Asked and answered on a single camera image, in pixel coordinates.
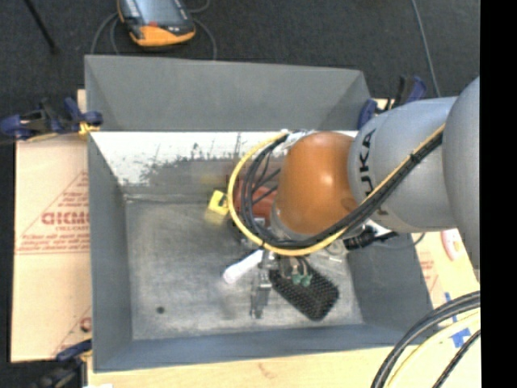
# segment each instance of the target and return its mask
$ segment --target cable bundle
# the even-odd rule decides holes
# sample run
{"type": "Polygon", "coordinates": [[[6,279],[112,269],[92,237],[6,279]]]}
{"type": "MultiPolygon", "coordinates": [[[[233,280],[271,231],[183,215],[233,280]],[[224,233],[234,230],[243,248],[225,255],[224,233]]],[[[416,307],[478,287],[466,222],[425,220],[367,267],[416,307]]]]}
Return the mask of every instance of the cable bundle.
{"type": "MultiPolygon", "coordinates": [[[[403,369],[409,368],[409,365],[429,346],[431,346],[436,341],[444,340],[460,329],[466,328],[469,324],[474,323],[479,320],[479,314],[476,313],[474,315],[470,315],[467,318],[461,319],[456,323],[444,328],[442,331],[439,331],[437,334],[434,334],[430,337],[426,342],[424,342],[419,348],[417,348],[411,355],[405,360],[405,362],[399,367],[396,373],[390,378],[390,375],[395,368],[395,364],[397,360],[400,358],[404,350],[416,340],[420,335],[429,331],[436,325],[439,325],[443,321],[452,318],[458,314],[463,314],[465,312],[469,312],[471,310],[476,310],[481,307],[481,293],[479,291],[468,293],[462,297],[458,297],[450,302],[445,303],[439,308],[433,310],[426,316],[424,316],[420,321],[418,321],[411,329],[407,331],[407,333],[402,337],[402,339],[395,345],[391,353],[386,357],[382,365],[380,366],[377,374],[373,380],[371,388],[382,388],[384,386],[393,386],[394,382],[400,377],[401,371],[403,369]]],[[[443,382],[447,379],[448,375],[454,369],[460,358],[464,355],[464,353],[472,346],[473,342],[481,336],[481,330],[474,333],[470,339],[463,345],[463,347],[458,351],[449,366],[444,370],[442,375],[440,375],[439,379],[433,385],[433,388],[439,388],[442,386],[443,382]]]]}

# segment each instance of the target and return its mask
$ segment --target yellow object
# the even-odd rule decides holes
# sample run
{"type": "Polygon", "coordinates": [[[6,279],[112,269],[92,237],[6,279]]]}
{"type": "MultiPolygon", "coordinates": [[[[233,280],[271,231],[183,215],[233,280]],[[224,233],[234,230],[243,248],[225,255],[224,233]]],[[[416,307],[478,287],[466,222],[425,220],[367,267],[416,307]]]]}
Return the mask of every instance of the yellow object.
{"type": "MultiPolygon", "coordinates": [[[[427,144],[432,138],[436,137],[440,133],[443,132],[445,129],[445,124],[442,124],[434,133],[432,133],[415,151],[414,154],[419,152],[419,150],[427,144]]],[[[264,148],[265,146],[271,144],[272,142],[280,139],[281,137],[284,137],[285,133],[278,133],[274,137],[267,139],[266,141],[263,141],[256,145],[254,148],[249,150],[244,157],[242,157],[241,161],[235,166],[235,169],[233,170],[232,175],[229,178],[228,182],[228,207],[229,207],[229,213],[233,219],[233,222],[237,225],[239,230],[253,243],[261,246],[264,250],[273,251],[275,253],[278,253],[279,255],[290,255],[290,256],[302,256],[302,255],[308,255],[310,253],[314,253],[315,251],[319,251],[327,246],[329,246],[332,242],[343,236],[347,230],[348,227],[344,227],[341,230],[339,230],[337,233],[332,234],[328,238],[321,240],[319,243],[314,244],[309,247],[305,247],[302,249],[291,249],[291,248],[282,248],[282,247],[274,247],[264,240],[262,240],[260,237],[255,236],[251,231],[247,229],[246,226],[242,223],[241,219],[237,215],[237,212],[235,211],[235,207],[233,205],[233,187],[235,186],[235,182],[237,180],[237,176],[240,173],[242,167],[244,166],[245,162],[248,161],[253,154],[257,153],[259,150],[264,148]]],[[[375,196],[376,192],[379,191],[388,181],[403,167],[407,162],[411,160],[411,155],[408,155],[399,165],[397,168],[395,168],[377,187],[372,191],[368,197],[366,197],[363,202],[360,204],[366,203],[368,200],[371,200],[373,196],[375,196]]]]}
{"type": "Polygon", "coordinates": [[[79,123],[78,135],[81,139],[86,139],[88,137],[88,133],[99,131],[100,127],[87,124],[86,122],[79,123]]]}
{"type": "Polygon", "coordinates": [[[228,214],[229,209],[226,194],[219,190],[214,191],[212,194],[212,198],[208,203],[208,209],[220,214],[221,216],[225,216],[226,214],[228,214]]]}
{"type": "Polygon", "coordinates": [[[426,339],[418,348],[416,348],[412,353],[401,363],[401,365],[392,373],[391,378],[388,380],[386,387],[395,388],[399,381],[401,380],[401,375],[404,372],[407,372],[408,369],[414,364],[414,362],[429,348],[436,346],[436,344],[441,344],[447,338],[450,338],[457,332],[470,327],[472,325],[477,325],[481,321],[480,310],[476,309],[475,313],[466,316],[465,318],[459,319],[457,322],[454,322],[451,325],[448,325],[443,330],[435,333],[433,336],[426,339]]]}

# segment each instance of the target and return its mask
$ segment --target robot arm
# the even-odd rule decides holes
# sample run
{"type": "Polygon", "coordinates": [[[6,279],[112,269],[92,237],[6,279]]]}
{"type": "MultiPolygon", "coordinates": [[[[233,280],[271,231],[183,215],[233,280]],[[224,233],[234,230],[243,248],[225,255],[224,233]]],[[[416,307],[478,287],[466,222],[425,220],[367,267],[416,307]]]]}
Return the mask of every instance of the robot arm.
{"type": "Polygon", "coordinates": [[[479,269],[478,123],[476,79],[459,97],[415,101],[373,118],[353,139],[335,132],[302,137],[284,158],[271,228],[265,230],[253,226],[253,205],[246,206],[246,198],[254,196],[260,158],[286,141],[287,135],[280,135],[262,145],[267,147],[241,186],[244,220],[232,209],[235,178],[230,178],[230,213],[256,244],[291,256],[358,234],[355,228],[368,217],[401,233],[458,227],[479,269]],[[388,186],[389,192],[374,194],[388,186]],[[382,204],[369,204],[377,196],[382,204]]]}

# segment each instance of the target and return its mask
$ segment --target white object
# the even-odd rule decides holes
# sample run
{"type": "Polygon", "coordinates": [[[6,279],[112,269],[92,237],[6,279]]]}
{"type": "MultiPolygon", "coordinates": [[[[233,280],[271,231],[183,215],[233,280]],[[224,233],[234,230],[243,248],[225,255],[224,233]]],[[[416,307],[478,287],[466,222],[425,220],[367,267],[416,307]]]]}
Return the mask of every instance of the white object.
{"type": "Polygon", "coordinates": [[[263,250],[257,250],[251,253],[248,257],[232,264],[228,267],[223,273],[223,280],[232,285],[237,280],[239,280],[244,274],[246,274],[249,270],[254,268],[257,264],[260,263],[263,257],[263,250]]]}

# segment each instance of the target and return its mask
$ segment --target yellow cable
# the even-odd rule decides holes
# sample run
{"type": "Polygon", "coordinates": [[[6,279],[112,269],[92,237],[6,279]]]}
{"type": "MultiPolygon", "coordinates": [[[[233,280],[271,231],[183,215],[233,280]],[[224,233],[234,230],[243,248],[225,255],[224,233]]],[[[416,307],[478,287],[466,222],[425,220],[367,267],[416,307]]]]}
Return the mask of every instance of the yellow cable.
{"type": "MultiPolygon", "coordinates": [[[[419,152],[421,150],[421,148],[423,148],[425,146],[425,144],[427,144],[432,138],[436,137],[438,134],[440,134],[441,132],[443,132],[443,129],[445,128],[445,124],[442,124],[438,129],[436,129],[436,131],[434,131],[432,133],[432,135],[430,135],[422,144],[420,144],[420,146],[414,150],[413,154],[416,154],[417,152],[419,152]]],[[[257,237],[256,235],[254,235],[251,231],[249,231],[247,229],[246,226],[244,226],[244,224],[242,223],[241,219],[239,218],[239,216],[237,215],[237,211],[235,210],[235,207],[233,205],[233,187],[235,186],[235,182],[237,180],[237,176],[238,174],[241,172],[241,169],[242,167],[244,166],[244,164],[246,163],[246,161],[248,161],[248,159],[250,159],[253,154],[257,153],[259,150],[261,150],[262,148],[268,146],[269,144],[271,144],[272,142],[274,141],[277,141],[278,139],[280,139],[281,137],[285,136],[285,133],[278,133],[276,134],[274,137],[271,137],[265,141],[262,141],[260,142],[259,144],[257,144],[254,148],[252,148],[251,150],[249,150],[241,159],[241,161],[239,161],[239,163],[235,166],[235,168],[233,169],[233,172],[232,172],[232,175],[230,176],[229,178],[229,182],[228,182],[228,208],[229,208],[229,213],[233,219],[233,222],[237,225],[238,229],[253,243],[259,245],[259,246],[262,246],[263,249],[265,250],[269,250],[269,251],[273,251],[275,253],[278,253],[279,255],[290,255],[290,256],[302,256],[302,255],[308,255],[310,253],[314,253],[315,251],[318,251],[318,250],[321,250],[327,246],[329,246],[330,244],[332,244],[335,240],[337,240],[338,238],[340,238],[343,234],[345,234],[348,230],[348,227],[343,227],[341,230],[339,230],[337,233],[334,233],[332,234],[331,236],[329,236],[328,238],[320,241],[319,243],[317,244],[314,244],[312,246],[309,246],[309,247],[305,247],[305,248],[302,248],[302,249],[290,249],[290,248],[282,248],[282,247],[274,247],[272,246],[271,244],[265,242],[264,240],[262,240],[260,237],[257,237]]],[[[382,182],[377,185],[377,187],[368,195],[368,197],[366,197],[363,202],[361,203],[364,204],[365,202],[367,202],[368,200],[371,199],[372,196],[375,195],[375,193],[377,191],[379,191],[382,187],[384,187],[384,185],[386,183],[389,182],[389,180],[401,169],[401,167],[403,167],[409,160],[411,159],[411,156],[408,155],[406,157],[406,159],[404,159],[399,165],[397,168],[395,168],[386,178],[384,178],[382,180],[382,182]]]]}
{"type": "Polygon", "coordinates": [[[401,363],[401,365],[393,372],[391,378],[387,381],[386,388],[395,388],[401,379],[401,375],[410,368],[410,366],[430,347],[440,344],[447,338],[450,338],[457,332],[472,326],[473,324],[480,322],[480,310],[476,309],[473,314],[459,319],[457,322],[445,327],[443,330],[435,333],[433,336],[426,339],[418,348],[401,363]]]}

